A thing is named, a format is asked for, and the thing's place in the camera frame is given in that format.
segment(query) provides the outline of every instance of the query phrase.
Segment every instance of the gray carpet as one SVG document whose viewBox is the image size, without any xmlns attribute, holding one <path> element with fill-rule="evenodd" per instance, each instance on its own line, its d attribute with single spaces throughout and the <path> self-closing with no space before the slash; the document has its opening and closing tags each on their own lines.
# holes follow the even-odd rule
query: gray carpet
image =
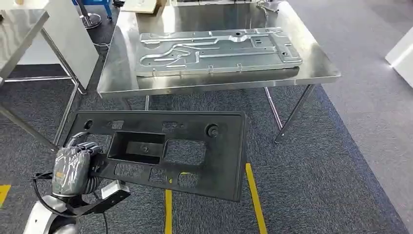
<svg viewBox="0 0 413 234">
<path fill-rule="evenodd" d="M 101 27 L 91 37 L 108 42 L 109 34 L 110 27 Z M 100 58 L 96 66 L 89 93 L 77 97 L 76 109 L 122 109 L 117 100 L 101 99 L 94 91 L 103 61 Z M 282 119 L 302 90 L 301 86 L 270 89 Z M 52 139 L 70 91 L 66 81 L 6 84 L 0 99 Z M 133 109 L 144 107 L 144 97 L 130 102 Z M 263 89 L 154 96 L 150 109 L 246 113 L 248 161 L 268 233 L 407 233 L 321 86 L 309 97 L 282 144 L 274 143 L 275 122 Z M 0 230 L 21 233 L 35 201 L 29 178 L 51 170 L 53 155 L 3 117 L 0 136 L 0 184 L 12 185 L 0 211 Z M 110 233 L 163 233 L 164 191 L 139 185 L 130 188 L 132 196 L 108 211 Z M 49 184 L 41 185 L 43 193 L 49 189 Z M 176 192 L 172 201 L 175 234 L 259 233 L 246 181 L 240 203 Z M 100 215 L 84 217 L 80 224 L 81 233 L 104 232 Z"/>
</svg>

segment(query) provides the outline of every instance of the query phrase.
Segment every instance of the metal frame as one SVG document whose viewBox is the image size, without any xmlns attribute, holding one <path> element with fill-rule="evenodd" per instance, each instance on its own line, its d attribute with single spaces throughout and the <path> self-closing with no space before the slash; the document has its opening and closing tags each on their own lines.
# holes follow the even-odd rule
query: metal frame
<svg viewBox="0 0 413 234">
<path fill-rule="evenodd" d="M 298 99 L 296 105 L 294 106 L 292 112 L 290 113 L 290 116 L 288 117 L 287 121 L 284 124 L 282 123 L 280 119 L 280 116 L 278 114 L 277 108 L 275 107 L 274 101 L 271 97 L 268 87 L 264 87 L 265 94 L 267 96 L 268 102 L 271 107 L 271 111 L 274 115 L 275 123 L 277 124 L 277 128 L 279 130 L 277 136 L 275 137 L 276 143 L 281 143 L 282 137 L 285 135 L 285 132 L 290 128 L 292 122 L 296 119 L 298 112 L 302 109 L 302 106 L 304 105 L 308 96 L 314 90 L 315 86 L 316 86 L 315 84 L 309 84 L 305 87 L 301 97 Z M 128 111 L 132 110 L 132 107 L 128 103 L 128 100 L 126 98 L 120 98 L 120 102 L 125 110 L 128 110 Z M 150 104 L 150 95 L 146 95 L 145 111 L 149 110 L 149 104 Z"/>
<path fill-rule="evenodd" d="M 69 116 L 70 109 L 72 108 L 73 101 L 76 97 L 77 91 L 79 91 L 81 94 L 86 94 L 86 90 L 80 85 L 79 80 L 77 79 L 77 76 L 59 51 L 58 47 L 55 45 L 55 43 L 52 41 L 50 38 L 49 34 L 42 28 L 40 31 L 46 42 L 49 44 L 61 64 L 63 65 L 63 69 L 65 72 L 68 74 L 68 77 L 35 77 L 35 78 L 12 78 L 12 79 L 7 79 L 7 82 L 23 82 L 23 81 L 40 81 L 40 80 L 61 80 L 61 79 L 70 79 L 72 83 L 75 85 L 72 94 L 69 97 L 69 101 L 66 105 L 66 109 L 63 113 L 63 117 L 60 121 L 59 127 L 57 128 L 57 133 L 55 135 L 55 139 L 53 143 L 49 141 L 45 136 L 43 136 L 41 133 L 39 133 L 36 129 L 34 129 L 32 126 L 30 126 L 28 123 L 26 123 L 23 119 L 19 118 L 16 114 L 14 114 L 11 110 L 6 108 L 1 102 L 0 102 L 0 114 L 3 114 L 5 117 L 7 117 L 10 121 L 15 123 L 17 126 L 21 127 L 24 129 L 27 133 L 32 135 L 35 139 L 40 141 L 42 144 L 47 146 L 49 149 L 51 149 L 53 152 L 58 151 L 58 143 L 61 138 L 64 126 L 66 124 L 66 120 Z"/>
<path fill-rule="evenodd" d="M 304 105 L 310 93 L 314 90 L 315 86 L 316 86 L 315 84 L 309 84 L 305 87 L 304 92 L 302 93 L 301 97 L 297 101 L 296 105 L 294 106 L 293 111 L 290 113 L 290 116 L 288 117 L 284 125 L 282 124 L 280 116 L 278 115 L 277 109 L 275 108 L 275 104 L 274 104 L 274 101 L 272 100 L 268 87 L 264 87 L 265 94 L 267 95 L 268 102 L 270 103 L 271 110 L 272 110 L 272 113 L 275 118 L 275 122 L 277 123 L 277 127 L 279 130 L 277 136 L 275 137 L 276 143 L 280 143 L 281 138 L 285 135 L 285 132 L 290 128 L 292 121 L 294 121 L 295 118 L 297 117 L 298 112 L 302 109 L 302 106 Z"/>
</svg>

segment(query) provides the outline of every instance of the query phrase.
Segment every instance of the yellow floor tape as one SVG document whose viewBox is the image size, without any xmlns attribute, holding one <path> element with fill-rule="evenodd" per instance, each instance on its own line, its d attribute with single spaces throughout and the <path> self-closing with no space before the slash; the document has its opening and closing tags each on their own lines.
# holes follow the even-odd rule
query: yellow floor tape
<svg viewBox="0 0 413 234">
<path fill-rule="evenodd" d="M 12 186 L 10 184 L 0 185 L 0 208 L 3 206 L 7 193 L 9 192 L 11 187 Z"/>
<path fill-rule="evenodd" d="M 165 190 L 165 234 L 172 234 L 172 191 Z"/>
<path fill-rule="evenodd" d="M 254 204 L 255 216 L 257 217 L 260 234 L 267 234 L 263 210 L 261 209 L 260 198 L 258 197 L 257 186 L 255 185 L 254 175 L 252 174 L 251 164 L 245 165 L 246 177 L 251 191 L 252 203 Z M 172 234 L 172 191 L 165 190 L 165 234 Z"/>
<path fill-rule="evenodd" d="M 245 165 L 246 177 L 248 179 L 249 189 L 251 190 L 252 203 L 254 204 L 255 216 L 257 217 L 260 234 L 267 234 L 263 210 L 261 209 L 260 198 L 258 197 L 257 186 L 255 185 L 254 175 L 252 174 L 251 164 Z"/>
</svg>

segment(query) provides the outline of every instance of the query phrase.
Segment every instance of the black cable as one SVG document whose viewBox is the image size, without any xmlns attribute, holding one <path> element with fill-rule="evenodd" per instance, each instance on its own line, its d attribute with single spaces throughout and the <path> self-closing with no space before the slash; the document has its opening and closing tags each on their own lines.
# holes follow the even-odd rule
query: black cable
<svg viewBox="0 0 413 234">
<path fill-rule="evenodd" d="M 95 196 L 95 198 L 96 198 L 97 200 L 100 200 L 100 198 L 99 198 L 99 196 L 96 194 L 96 192 L 93 192 L 93 195 Z M 105 233 L 106 233 L 106 234 L 109 234 L 108 220 L 107 220 L 107 218 L 106 218 L 106 214 L 105 214 L 105 212 L 102 212 L 102 214 L 103 214 L 103 220 L 105 221 Z"/>
<path fill-rule="evenodd" d="M 35 177 L 33 177 L 33 179 L 32 179 L 33 188 L 34 188 L 34 190 L 35 190 L 35 194 L 36 194 L 39 202 L 40 202 L 47 210 L 49 210 L 50 212 L 54 213 L 55 215 L 62 216 L 62 217 L 65 217 L 65 218 L 78 218 L 78 217 L 80 217 L 81 214 L 80 214 L 80 215 L 69 215 L 69 214 L 64 214 L 64 213 L 62 213 L 62 212 L 59 212 L 59 211 L 53 209 L 52 207 L 50 207 L 50 206 L 43 200 L 43 198 L 41 197 L 41 195 L 40 195 L 40 193 L 39 193 L 39 191 L 38 191 L 38 183 L 37 183 L 37 180 L 38 180 L 38 179 L 44 179 L 44 180 L 52 179 L 52 177 L 50 176 L 51 174 L 52 174 L 52 172 L 39 174 L 39 175 L 36 175 Z M 96 194 L 96 192 L 93 192 L 93 195 L 96 197 L 97 200 L 100 200 L 100 198 L 99 198 L 99 196 Z M 106 233 L 106 234 L 109 234 L 108 219 L 106 218 L 105 212 L 102 212 L 102 214 L 103 214 L 103 220 L 105 221 L 105 233 Z"/>
<path fill-rule="evenodd" d="M 40 195 L 40 193 L 39 193 L 39 191 L 38 191 L 38 184 L 37 184 L 37 180 L 38 180 L 37 177 L 40 177 L 40 176 L 42 176 L 42 175 L 36 176 L 36 177 L 34 177 L 33 180 L 32 180 L 32 182 L 33 182 L 33 188 L 35 189 L 35 194 L 36 194 L 36 196 L 38 197 L 39 202 L 40 202 L 47 210 L 49 210 L 50 212 L 54 213 L 55 215 L 59 215 L 59 216 L 65 217 L 65 218 L 78 218 L 78 217 L 80 217 L 81 215 L 69 215 L 69 214 L 64 214 L 64 213 L 62 213 L 62 212 L 59 212 L 59 211 L 53 209 L 52 207 L 50 207 L 50 206 L 43 200 L 43 198 L 41 198 L 41 195 Z"/>
</svg>

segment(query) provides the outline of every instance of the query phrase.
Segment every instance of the gray protective cover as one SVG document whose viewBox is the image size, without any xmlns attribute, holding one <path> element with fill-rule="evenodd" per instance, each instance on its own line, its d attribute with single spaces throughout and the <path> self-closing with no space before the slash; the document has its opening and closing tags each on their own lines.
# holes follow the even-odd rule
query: gray protective cover
<svg viewBox="0 0 413 234">
<path fill-rule="evenodd" d="M 71 146 L 58 151 L 53 169 L 52 192 L 59 196 L 83 194 L 88 181 L 90 154 Z"/>
</svg>

